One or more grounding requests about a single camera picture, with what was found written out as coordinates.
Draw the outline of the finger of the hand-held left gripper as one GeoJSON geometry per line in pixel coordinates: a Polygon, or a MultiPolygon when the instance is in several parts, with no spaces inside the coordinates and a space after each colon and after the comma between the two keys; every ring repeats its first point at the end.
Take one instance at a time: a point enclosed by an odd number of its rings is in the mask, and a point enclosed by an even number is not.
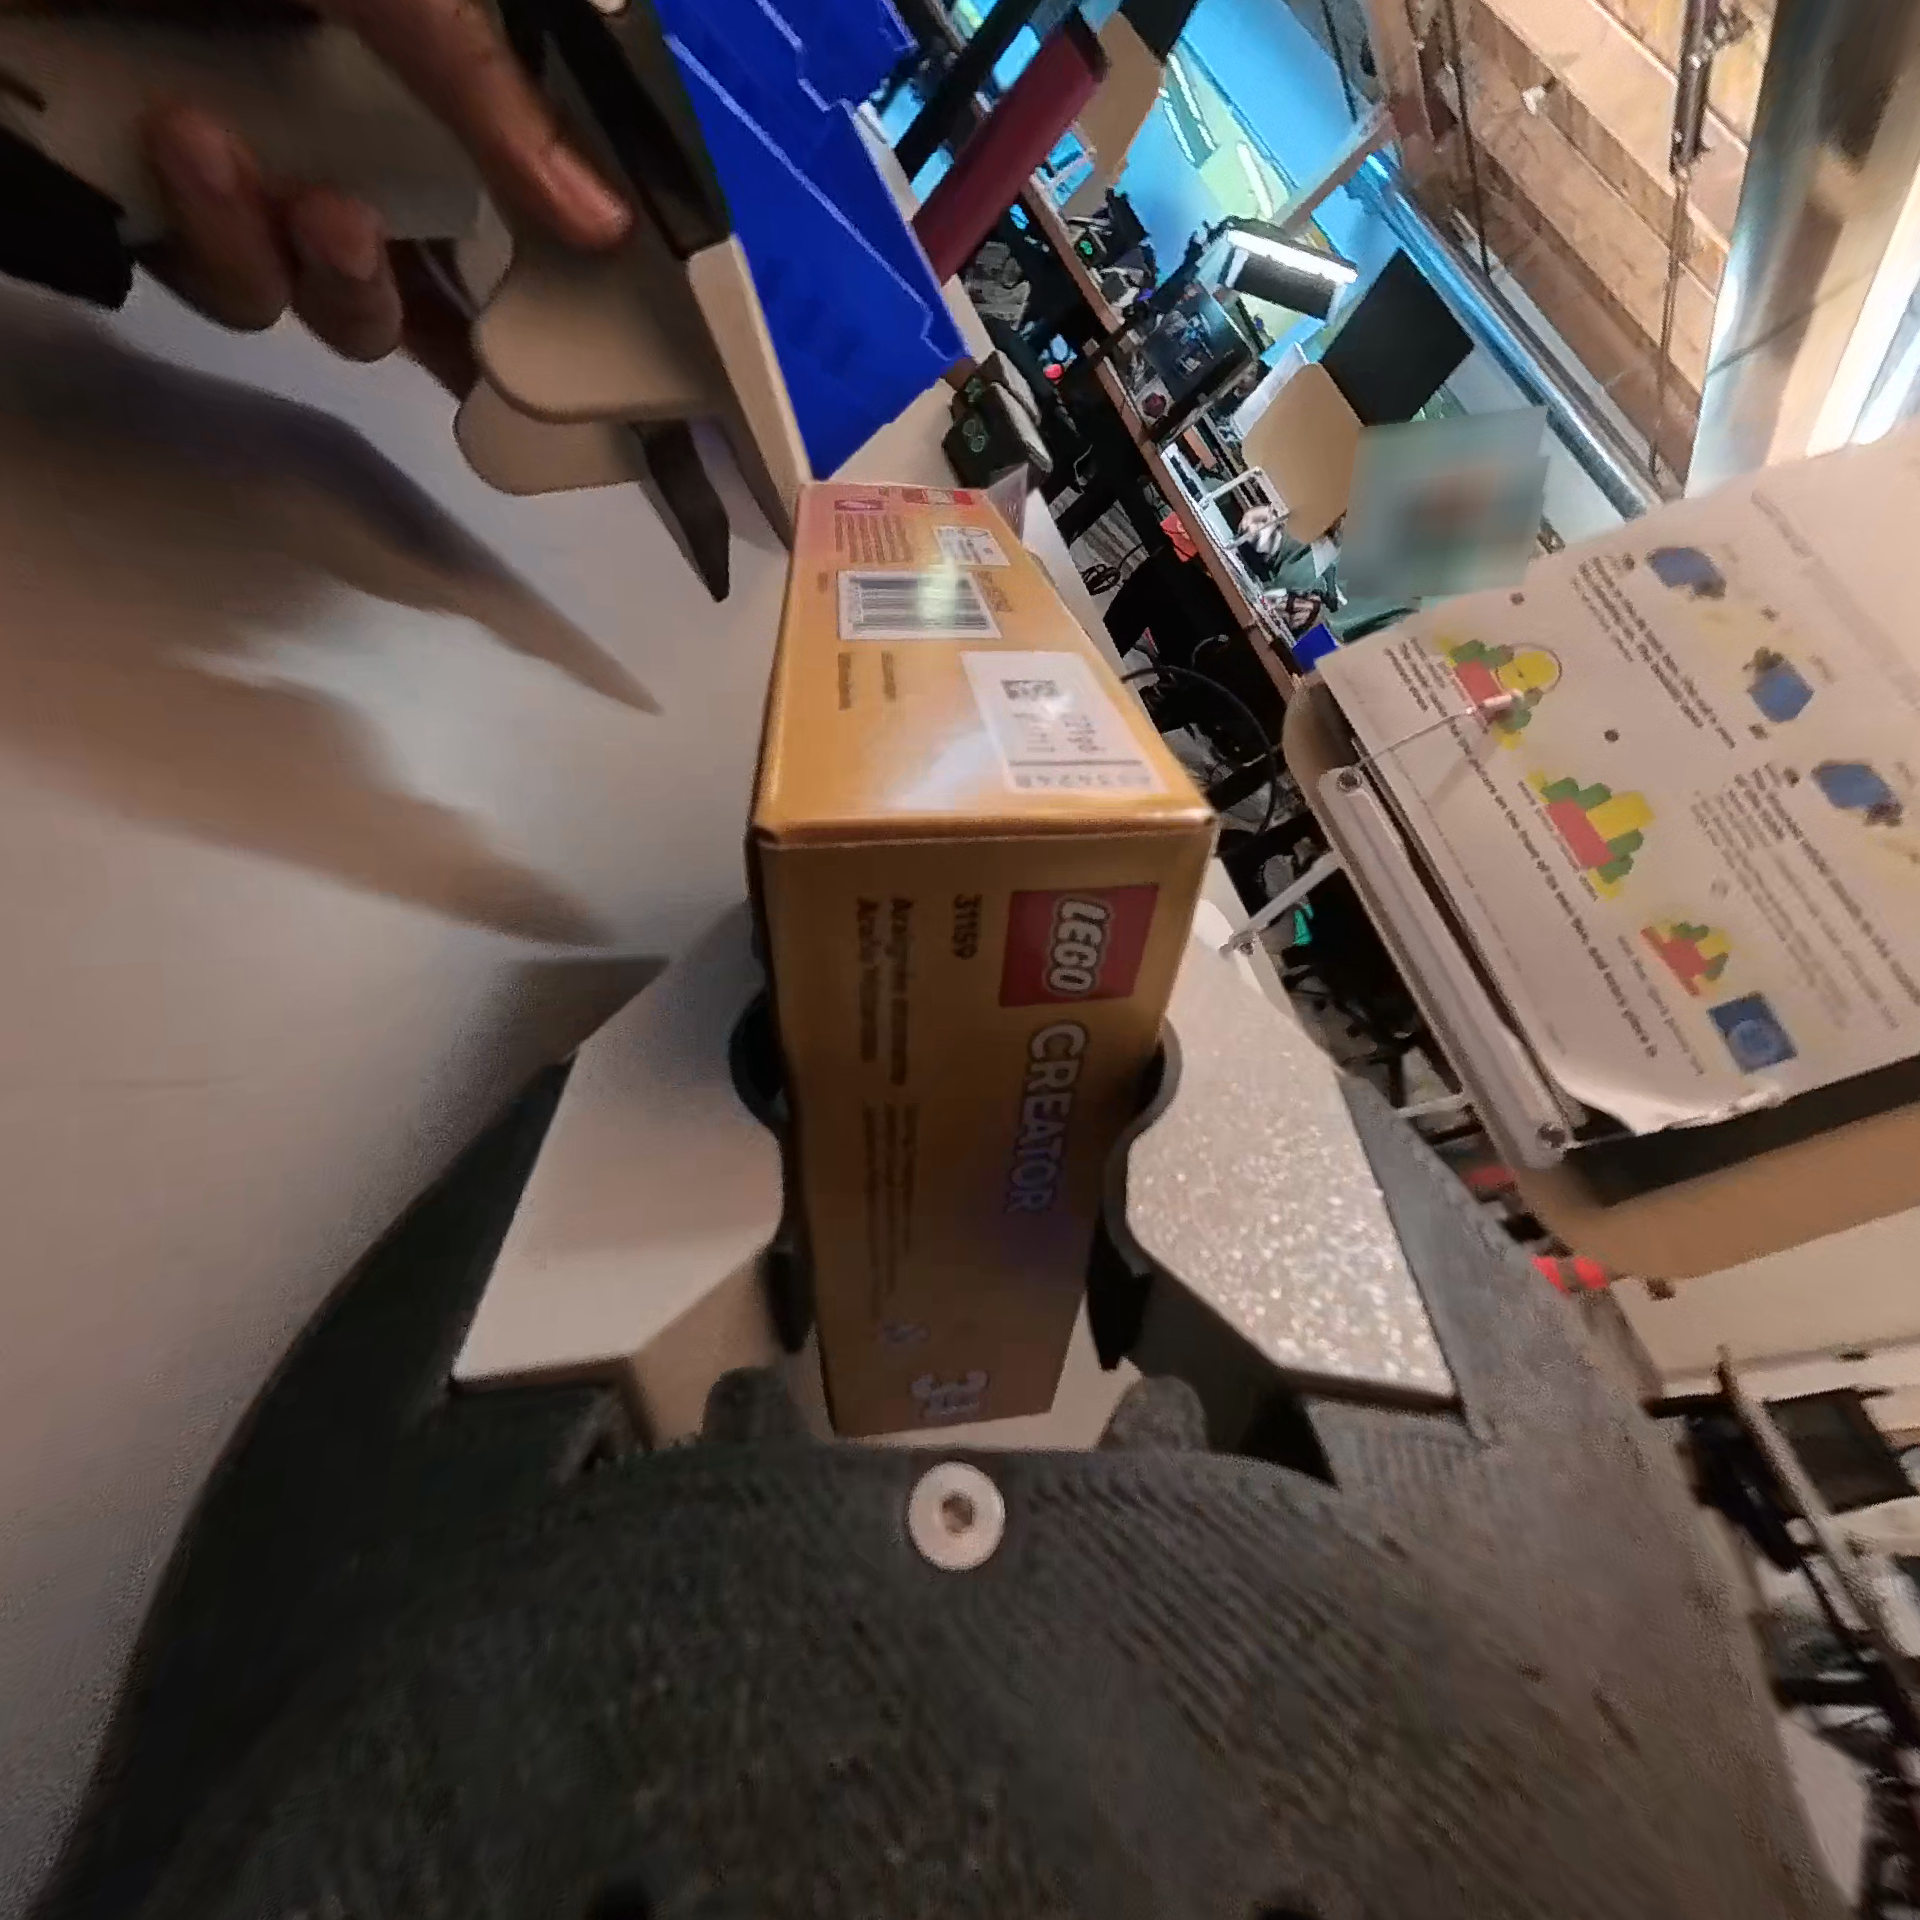
{"type": "Polygon", "coordinates": [[[471,389],[452,418],[469,467],[507,496],[637,490],[712,603],[731,592],[731,529],[687,423],[548,423],[496,389],[471,389]]]}
{"type": "Polygon", "coordinates": [[[774,538],[793,544],[811,463],[736,240],[687,263],[651,235],[605,259],[518,242],[471,350],[473,389],[533,418],[678,421],[701,456],[701,435],[715,435],[774,538]]]}

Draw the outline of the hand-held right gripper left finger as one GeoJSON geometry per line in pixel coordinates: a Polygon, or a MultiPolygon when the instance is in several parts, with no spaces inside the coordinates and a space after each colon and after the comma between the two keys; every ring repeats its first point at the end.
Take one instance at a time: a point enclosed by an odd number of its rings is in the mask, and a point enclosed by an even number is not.
{"type": "Polygon", "coordinates": [[[734,903],[574,1056],[452,1381],[609,1392],[643,1445],[701,1429],[712,1384],[771,1369],[827,1439],[811,1344],[784,1351],[765,1261],[784,1175],[728,1046],[761,992],[734,903]]]}

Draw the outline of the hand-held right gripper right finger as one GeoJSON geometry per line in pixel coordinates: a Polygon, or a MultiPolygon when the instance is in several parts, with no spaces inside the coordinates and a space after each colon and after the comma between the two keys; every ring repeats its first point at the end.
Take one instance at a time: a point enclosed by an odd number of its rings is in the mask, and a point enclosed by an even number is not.
{"type": "Polygon", "coordinates": [[[1088,1266],[1105,1369],[1174,1379],[1213,1450],[1317,1450],[1311,1409],[1456,1419],[1348,1081],[1245,977],[1180,977],[1088,1266]]]}

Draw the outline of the yellow cardboard toy box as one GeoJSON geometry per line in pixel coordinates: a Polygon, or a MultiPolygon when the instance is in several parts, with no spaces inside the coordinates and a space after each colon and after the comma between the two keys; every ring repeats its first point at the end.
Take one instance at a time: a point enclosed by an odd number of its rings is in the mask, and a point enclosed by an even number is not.
{"type": "Polygon", "coordinates": [[[800,494],[748,859],[839,1437],[1052,1409],[1213,849],[981,493],[800,494]]]}

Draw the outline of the person's left hand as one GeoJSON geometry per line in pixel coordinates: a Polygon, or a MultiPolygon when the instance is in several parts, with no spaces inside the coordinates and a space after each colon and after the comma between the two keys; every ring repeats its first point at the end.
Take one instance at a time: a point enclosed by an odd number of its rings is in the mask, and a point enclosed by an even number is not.
{"type": "MultiPolygon", "coordinates": [[[[603,251],[629,203],[577,155],[502,31],[473,3],[320,3],[475,162],[493,201],[569,248],[603,251]]],[[[156,107],[150,178],[167,231],[141,269],[205,320],[265,333],[295,319],[324,347],[375,365],[404,347],[389,226],[333,184],[271,178],[201,107],[156,107]]]]}

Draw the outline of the blue plastic bin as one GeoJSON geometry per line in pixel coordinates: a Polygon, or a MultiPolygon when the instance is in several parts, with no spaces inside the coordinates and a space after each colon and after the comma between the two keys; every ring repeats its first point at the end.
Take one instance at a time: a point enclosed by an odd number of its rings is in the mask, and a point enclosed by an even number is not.
{"type": "Polygon", "coordinates": [[[967,347],[856,119],[917,45],[884,3],[655,3],[655,18],[830,479],[967,347]]]}

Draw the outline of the task sheet on stand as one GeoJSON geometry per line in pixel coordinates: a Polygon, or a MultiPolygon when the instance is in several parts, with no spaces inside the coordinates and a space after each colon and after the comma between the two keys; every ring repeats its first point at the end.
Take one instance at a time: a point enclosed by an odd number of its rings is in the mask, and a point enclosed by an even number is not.
{"type": "Polygon", "coordinates": [[[1319,665],[1287,707],[1281,749],[1331,859],[1555,1237],[1628,1279],[1680,1283],[1916,1209],[1916,1059],[1732,1118],[1628,1134],[1555,1093],[1521,1047],[1319,665]]]}

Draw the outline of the maroon pole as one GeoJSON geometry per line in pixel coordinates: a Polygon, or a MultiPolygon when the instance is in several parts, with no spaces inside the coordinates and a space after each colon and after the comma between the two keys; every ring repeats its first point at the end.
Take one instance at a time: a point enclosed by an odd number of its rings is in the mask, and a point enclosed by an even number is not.
{"type": "Polygon", "coordinates": [[[1077,115],[1091,105],[1108,70],[1095,31],[1080,13],[1070,13],[917,211],[913,235],[934,282],[943,283],[964,271],[1077,115]]]}

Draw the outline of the small black charger device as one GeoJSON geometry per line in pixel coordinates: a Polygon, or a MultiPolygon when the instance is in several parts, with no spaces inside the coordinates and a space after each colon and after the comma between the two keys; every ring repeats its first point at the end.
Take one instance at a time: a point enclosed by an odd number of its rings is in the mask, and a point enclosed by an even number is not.
{"type": "Polygon", "coordinates": [[[952,389],[943,461],[963,490],[987,490],[1009,474],[1027,474],[1038,490],[1053,477],[1047,418],[1023,373],[991,353],[964,368],[952,389]]]}

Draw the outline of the studio light panel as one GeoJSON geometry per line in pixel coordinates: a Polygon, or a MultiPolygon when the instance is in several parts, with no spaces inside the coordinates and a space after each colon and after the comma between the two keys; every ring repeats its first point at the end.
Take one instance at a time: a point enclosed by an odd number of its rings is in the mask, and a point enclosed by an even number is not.
{"type": "Polygon", "coordinates": [[[1327,320],[1359,271],[1273,224],[1231,218],[1209,235],[1205,277],[1223,295],[1327,320]]]}

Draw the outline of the silver ventilation duct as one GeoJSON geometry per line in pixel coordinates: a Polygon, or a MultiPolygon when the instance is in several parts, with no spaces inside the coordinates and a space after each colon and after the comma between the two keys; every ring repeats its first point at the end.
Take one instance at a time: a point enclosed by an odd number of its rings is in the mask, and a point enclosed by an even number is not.
{"type": "Polygon", "coordinates": [[[1773,5],[1687,493],[1889,433],[1916,274],[1917,5],[1773,5]]]}

